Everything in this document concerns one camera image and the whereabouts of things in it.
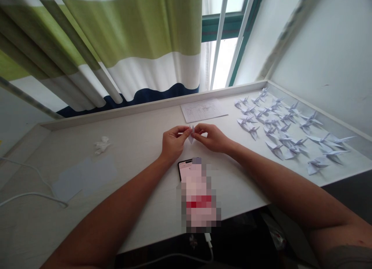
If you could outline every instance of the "crumpled paper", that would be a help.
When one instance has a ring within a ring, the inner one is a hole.
[[[100,155],[101,153],[103,153],[106,148],[108,146],[111,145],[111,143],[109,143],[109,138],[108,137],[101,137],[101,140],[102,141],[98,141],[98,142],[95,142],[94,145],[96,146],[96,149],[98,149],[97,151],[95,151],[94,153],[96,155]]]

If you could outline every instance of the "window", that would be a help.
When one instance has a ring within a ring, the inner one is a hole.
[[[213,83],[212,67],[214,62],[215,47],[217,42],[217,32],[220,20],[220,12],[222,0],[203,0],[203,20],[201,30],[202,41],[202,59],[201,73],[205,82],[201,81],[200,91],[225,88],[233,86],[236,73],[239,68],[241,58],[244,53],[245,46],[248,42],[254,21],[257,16],[258,9],[262,0],[253,0],[248,16],[247,24],[243,31],[243,38],[240,41],[238,54],[233,58],[234,50],[238,41],[241,25],[243,23],[244,13],[247,7],[248,0],[227,0],[225,20],[222,29],[222,37],[220,40],[220,48],[217,59],[216,72]],[[228,84],[227,78],[231,68],[232,61],[235,62],[233,71]]]

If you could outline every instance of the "charging cable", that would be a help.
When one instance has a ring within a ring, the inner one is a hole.
[[[48,195],[45,195],[45,194],[41,194],[41,193],[37,193],[37,192],[24,193],[24,194],[16,195],[14,197],[11,197],[11,198],[7,199],[6,201],[1,202],[0,203],[0,207],[1,206],[4,206],[5,204],[7,204],[8,202],[12,201],[13,199],[16,199],[16,198],[19,198],[19,197],[23,197],[23,196],[27,196],[27,195],[36,195],[36,196],[44,197],[46,199],[50,199],[50,200],[59,202],[59,203],[61,203],[63,205],[63,208],[66,208],[67,206],[69,206],[69,204],[67,202],[62,201],[62,200],[60,200],[60,199],[57,198],[57,196],[54,194],[54,190],[51,187],[51,185],[49,185],[47,182],[44,181],[44,179],[42,178],[42,176],[40,174],[40,171],[36,167],[30,166],[28,164],[18,163],[16,161],[12,161],[12,160],[9,160],[9,159],[3,158],[3,157],[0,157],[0,159],[3,159],[4,161],[8,161],[8,162],[11,162],[11,163],[15,163],[15,164],[18,164],[18,165],[27,166],[27,167],[30,167],[30,168],[36,170],[36,172],[38,173],[41,181],[43,181],[43,183],[48,186],[48,188],[52,191],[52,194],[53,194],[53,197],[51,197],[51,196],[48,196]]]
[[[137,266],[124,267],[123,269],[136,269],[136,268],[140,268],[142,266],[146,266],[146,265],[149,265],[149,264],[158,262],[160,260],[163,260],[165,258],[172,257],[172,256],[182,256],[182,257],[187,257],[189,259],[193,259],[193,260],[196,260],[196,261],[199,261],[199,262],[202,262],[202,263],[211,263],[211,262],[213,262],[213,258],[214,257],[213,257],[212,243],[210,242],[211,241],[210,234],[209,233],[205,233],[204,236],[205,236],[205,240],[207,241],[208,246],[209,246],[209,249],[210,249],[210,260],[199,259],[197,257],[193,257],[193,256],[190,256],[190,255],[185,255],[185,254],[169,254],[169,255],[165,255],[163,257],[159,257],[158,259],[154,259],[152,261],[149,261],[149,262],[146,262],[146,263],[137,265]]]

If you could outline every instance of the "person's right hand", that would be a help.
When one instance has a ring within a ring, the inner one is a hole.
[[[208,133],[207,137],[202,136],[203,133]],[[192,137],[200,141],[209,150],[227,154],[233,141],[217,128],[216,125],[200,123],[195,127],[195,133]]]

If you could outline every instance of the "hand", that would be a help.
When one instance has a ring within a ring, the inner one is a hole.
[[[201,136],[203,133],[208,133],[207,137]],[[219,153],[227,154],[233,144],[233,141],[224,135],[216,125],[211,124],[198,124],[192,137],[203,143],[209,150]]]
[[[176,126],[163,133],[163,150],[160,154],[167,161],[174,163],[183,151],[183,144],[191,134],[192,129],[188,126]]]

